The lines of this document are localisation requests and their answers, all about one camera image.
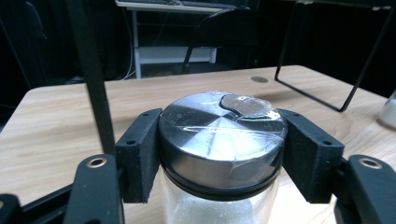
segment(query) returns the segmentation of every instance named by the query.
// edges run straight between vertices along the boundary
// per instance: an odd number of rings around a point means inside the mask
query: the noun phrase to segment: dark background
[[[258,66],[277,65],[292,6],[290,1],[261,1],[258,10],[273,16],[276,35]],[[120,79],[130,64],[131,14],[122,11],[113,0],[90,1],[90,9],[105,78]],[[305,65],[353,83],[388,13],[328,4],[301,6],[284,64]],[[144,46],[186,46],[189,34],[204,17],[139,12],[139,42]],[[395,39],[393,17],[361,83],[364,89],[385,97],[396,89]],[[237,68],[238,55],[220,51],[219,60],[234,62]],[[64,2],[0,0],[0,126],[30,89],[79,82],[76,77],[81,77],[81,73]]]

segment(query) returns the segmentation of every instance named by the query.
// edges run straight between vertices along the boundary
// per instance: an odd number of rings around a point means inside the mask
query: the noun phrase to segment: silver lid
[[[267,101],[227,92],[179,99],[160,117],[166,172],[210,189],[242,189],[279,169],[287,123]]]

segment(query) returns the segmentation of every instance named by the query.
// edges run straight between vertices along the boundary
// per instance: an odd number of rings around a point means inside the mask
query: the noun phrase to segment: wooden table
[[[266,99],[276,107],[298,112],[346,145],[345,157],[366,154],[396,168],[396,132],[376,122],[386,98],[358,90],[350,107],[337,113],[274,81],[275,68],[212,74],[155,77],[106,83],[118,140],[138,114],[165,108],[186,95],[229,91]],[[282,79],[340,105],[351,86],[301,66],[286,66]],[[252,77],[265,77],[266,83]],[[84,85],[29,91],[0,134],[0,192],[19,195],[27,204],[73,182],[85,158],[101,153]],[[157,183],[148,204],[126,204],[128,223],[163,223]],[[271,223],[334,223],[333,203],[306,203],[283,171]]]

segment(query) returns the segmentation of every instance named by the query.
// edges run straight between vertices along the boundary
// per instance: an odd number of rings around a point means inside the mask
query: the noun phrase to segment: wooden tabletop
[[[386,98],[358,90],[337,113],[274,81],[275,68],[154,77],[106,83],[116,141],[144,111],[204,91],[228,91],[268,100],[300,113],[346,145],[345,157],[365,154],[396,168],[396,132],[376,122]],[[256,82],[264,77],[268,82]],[[280,78],[332,104],[341,105],[351,86],[301,66],[285,66]],[[73,182],[85,158],[101,153],[85,85],[29,91],[0,134],[0,192],[27,204]],[[127,223],[163,223],[156,180],[148,204],[126,204]],[[334,223],[333,202],[306,203],[286,172],[279,178],[270,223]]]

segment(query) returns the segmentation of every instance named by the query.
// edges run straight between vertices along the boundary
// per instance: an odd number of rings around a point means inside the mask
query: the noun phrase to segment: black metal stand
[[[348,97],[344,101],[343,105],[341,107],[337,107],[335,105],[329,104],[329,103],[319,99],[318,97],[316,97],[316,96],[314,96],[314,95],[312,95],[312,94],[310,94],[310,93],[308,93],[306,91],[302,91],[302,90],[298,89],[297,87],[294,87],[294,86],[288,84],[287,82],[282,81],[282,80],[279,79],[279,72],[280,72],[280,69],[281,69],[281,67],[283,65],[283,61],[285,59],[287,46],[288,46],[289,40],[290,40],[291,30],[292,30],[294,21],[296,20],[296,15],[297,15],[296,8],[297,8],[298,4],[301,4],[301,3],[300,2],[296,2],[294,4],[293,11],[291,12],[288,31],[286,32],[285,41],[284,41],[284,44],[283,44],[282,52],[280,54],[280,58],[279,58],[277,69],[276,69],[275,80],[277,82],[279,82],[279,83],[291,88],[292,90],[297,91],[300,94],[302,94],[302,95],[304,95],[304,96],[306,96],[306,97],[308,97],[308,98],[310,98],[310,99],[312,99],[314,101],[317,101],[317,102],[321,103],[322,105],[326,105],[327,107],[329,107],[329,108],[331,108],[331,109],[333,109],[333,110],[335,110],[337,112],[344,112],[344,111],[347,110],[347,107],[349,106],[349,103],[351,102],[356,90],[358,89],[359,85],[361,84],[361,81],[363,80],[364,76],[366,75],[366,73],[367,73],[367,71],[368,71],[368,69],[369,69],[369,67],[370,67],[370,65],[371,65],[371,63],[373,61],[373,58],[374,58],[374,56],[375,56],[375,54],[376,54],[376,52],[377,52],[377,50],[378,50],[378,48],[379,48],[379,46],[380,46],[380,44],[382,42],[382,39],[384,38],[384,36],[385,36],[385,34],[386,34],[386,32],[387,32],[387,30],[389,28],[389,23],[390,23],[390,20],[391,20],[391,18],[393,16],[394,6],[392,6],[391,10],[389,11],[387,20],[385,21],[384,25],[382,26],[381,31],[380,31],[380,33],[378,35],[378,38],[376,39],[375,44],[374,44],[374,46],[373,46],[373,48],[372,48],[372,50],[370,52],[370,55],[369,55],[368,59],[366,60],[364,66],[363,66],[363,68],[361,70],[361,73],[359,74],[355,84],[353,85],[353,88],[352,88],[351,92],[349,93]]]

